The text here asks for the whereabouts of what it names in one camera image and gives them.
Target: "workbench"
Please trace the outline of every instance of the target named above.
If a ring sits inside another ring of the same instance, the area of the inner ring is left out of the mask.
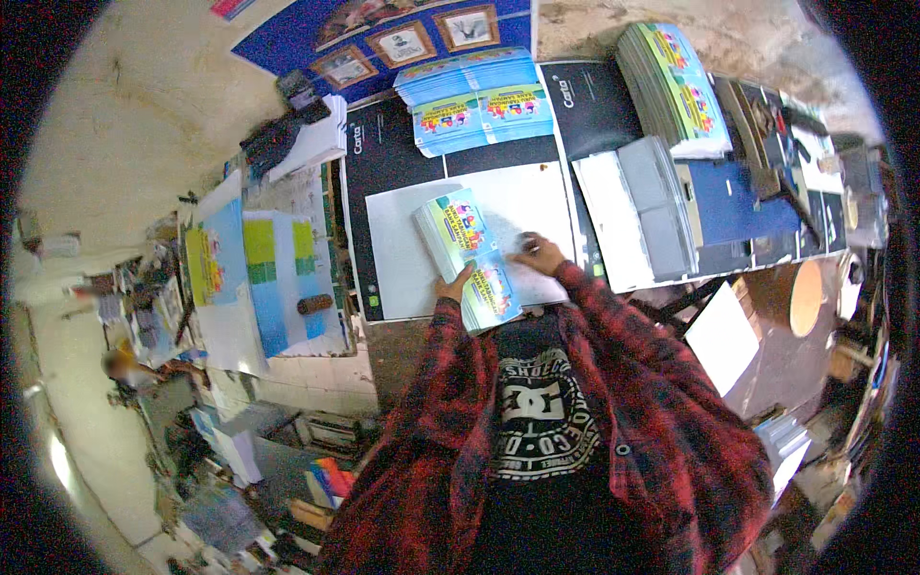
[[[417,263],[418,258],[426,258],[427,254],[420,238],[411,229],[406,206],[394,207],[399,203],[394,195],[413,201],[422,199],[418,201],[421,205],[426,194],[436,197],[463,187],[479,189],[479,197],[486,201],[496,201],[497,194],[509,197],[520,194],[523,202],[520,205],[524,206],[522,221],[500,222],[499,227],[525,231],[521,226],[526,225],[528,230],[543,233],[557,242],[563,253],[590,275],[605,278],[607,273],[616,273],[604,267],[591,218],[570,162],[614,150],[642,137],[626,84],[612,61],[543,63],[538,69],[557,120],[553,136],[426,158],[414,144],[411,118],[402,100],[385,99],[349,111],[349,149],[348,155],[341,160],[340,185],[355,288],[368,322],[408,320],[426,316],[433,309],[433,266],[430,274],[411,272],[419,270],[420,266],[413,268],[409,263]],[[743,87],[748,98],[762,98],[776,106],[782,104],[777,92],[754,85]],[[735,150],[742,150],[738,132],[728,114],[726,119]],[[803,168],[796,163],[801,161],[800,157],[787,165],[786,158],[791,154],[786,146],[787,143],[778,138],[765,141],[771,164],[786,169]],[[713,181],[718,182],[720,170],[736,159],[742,159],[737,152],[724,163],[701,160],[676,163],[688,166],[695,174],[711,173]],[[816,170],[814,166],[804,168]],[[653,285],[641,287],[692,282],[777,263],[799,262],[845,249],[840,193],[806,190],[801,178],[797,178],[796,183],[802,196],[807,194],[811,215],[819,235],[824,238],[820,246],[803,233],[798,216],[788,204],[765,202],[754,209],[756,213],[750,213],[752,198],[739,193],[732,196],[730,189],[726,194],[724,179],[721,185],[696,185],[696,218],[704,234],[710,230],[709,236],[734,239],[702,245],[697,242],[697,273],[665,281],[659,279]],[[528,191],[534,190],[531,197],[547,202],[550,206],[547,211],[540,213],[526,206]],[[561,209],[562,206],[568,207],[568,213]],[[396,232],[386,229],[388,213],[393,214],[389,226]],[[735,218],[739,222],[743,219],[743,225],[736,224],[732,228],[733,215],[743,215],[744,218]],[[570,237],[564,228],[570,230]],[[752,236],[746,236],[744,230],[756,230],[756,236],[753,232]],[[500,244],[502,251],[512,250],[511,243],[500,241]],[[545,293],[543,296],[544,301],[551,301],[546,299]]]

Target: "hand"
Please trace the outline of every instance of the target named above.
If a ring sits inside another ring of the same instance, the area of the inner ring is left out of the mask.
[[[559,246],[536,232],[524,232],[522,236],[521,253],[513,254],[508,259],[537,270],[543,275],[555,275],[556,269],[566,260]]]
[[[457,274],[456,280],[451,283],[438,278],[438,281],[434,283],[434,293],[438,298],[449,297],[459,304],[463,299],[463,286],[471,275],[473,275],[472,262],[466,264],[466,267]]]

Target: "blue board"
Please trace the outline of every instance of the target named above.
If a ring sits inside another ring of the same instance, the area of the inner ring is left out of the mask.
[[[795,232],[801,226],[799,216],[786,201],[767,201],[760,204],[760,211],[754,209],[757,196],[740,163],[687,161],[686,164],[699,208],[703,245],[778,236]],[[731,195],[726,181],[730,183]]]
[[[345,8],[357,6],[356,9],[360,9],[365,6],[382,6],[382,10],[390,9],[393,11],[391,14],[398,15],[400,10],[406,8],[395,6],[405,4],[406,2],[395,2],[394,0],[364,0],[363,2],[359,0],[296,0],[240,41],[233,48],[233,53],[275,75],[285,75],[295,68],[300,68],[314,83],[319,94],[339,93],[349,102],[354,102],[392,87],[401,69],[401,67],[389,68],[376,54],[367,38],[388,29],[404,26],[408,22],[418,20],[421,23],[432,48],[436,51],[436,55],[430,59],[419,62],[488,50],[497,46],[523,46],[530,50],[530,0],[495,0],[494,2],[416,0],[415,6],[401,16],[384,17],[377,22],[369,20],[370,24],[330,40],[332,25],[340,19],[337,14],[341,14]],[[468,51],[450,52],[434,17],[444,12],[476,6],[494,6],[500,43],[478,46]],[[367,62],[376,69],[377,74],[337,89],[334,84],[311,69],[311,64],[350,46],[357,49],[367,59]]]

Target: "concrete floor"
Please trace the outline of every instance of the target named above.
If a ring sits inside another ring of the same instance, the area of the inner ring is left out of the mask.
[[[47,261],[44,271],[26,274],[17,292],[35,311],[43,377],[68,449],[132,544],[158,529],[143,435],[133,414],[106,403],[101,329],[92,316],[60,320],[75,306],[61,301],[60,287],[137,250],[144,229],[177,206],[177,195],[209,189],[237,143],[282,113],[274,78],[229,51],[289,3],[259,0],[230,23],[210,14],[208,2],[112,3],[64,72],[33,145],[19,203],[38,215],[47,235],[80,231],[83,255]],[[542,61],[602,55],[631,21],[674,22],[711,71],[822,103],[832,130],[880,138],[845,57],[793,1],[566,0],[539,9]],[[376,335],[368,334],[372,342]],[[374,367],[381,359],[391,361],[374,356]],[[281,387],[298,375],[284,368],[274,393],[298,400],[312,393],[340,407],[355,397],[365,401],[366,356],[357,362],[320,369],[298,361],[316,385]],[[392,377],[395,385],[405,375]],[[167,554],[182,551],[163,539],[143,549],[160,569]]]

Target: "person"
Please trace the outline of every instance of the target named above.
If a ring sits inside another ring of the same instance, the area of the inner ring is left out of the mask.
[[[773,499],[693,353],[535,233],[510,265],[570,305],[470,337],[438,281],[420,367],[316,573],[721,573]]]
[[[132,406],[138,396],[153,395],[156,389],[173,374],[189,374],[192,379],[199,379],[201,384],[210,389],[208,374],[189,362],[170,360],[158,370],[137,362],[131,354],[122,350],[109,350],[102,355],[102,371],[115,382],[115,389],[108,393],[109,404],[113,407]]]

